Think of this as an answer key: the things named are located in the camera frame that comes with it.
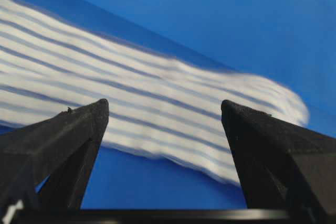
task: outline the blue surface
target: blue surface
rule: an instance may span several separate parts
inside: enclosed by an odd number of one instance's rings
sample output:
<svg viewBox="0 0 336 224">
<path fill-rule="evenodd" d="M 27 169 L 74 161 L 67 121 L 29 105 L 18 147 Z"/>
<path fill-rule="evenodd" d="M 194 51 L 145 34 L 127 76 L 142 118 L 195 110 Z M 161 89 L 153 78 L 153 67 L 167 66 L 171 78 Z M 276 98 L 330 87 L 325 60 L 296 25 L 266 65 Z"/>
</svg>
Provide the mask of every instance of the blue surface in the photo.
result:
<svg viewBox="0 0 336 224">
<path fill-rule="evenodd" d="M 83 0 L 23 0 L 80 27 L 174 55 L 194 65 L 224 69 L 201 54 L 158 36 Z M 101 148 L 84 208 L 245 208 L 240 188 L 168 160 L 150 160 Z"/>
<path fill-rule="evenodd" d="M 86 0 L 336 115 L 336 0 Z"/>
<path fill-rule="evenodd" d="M 80 27 L 200 67 L 225 68 L 205 60 L 203 55 L 207 55 L 235 69 L 272 78 L 307 103 L 308 128 L 336 137 L 336 0 L 24 1 Z M 239 189 L 201 173 L 170 161 L 151 161 L 105 148 L 99 153 L 83 203 L 84 207 L 109 208 L 244 205 Z"/>
</svg>

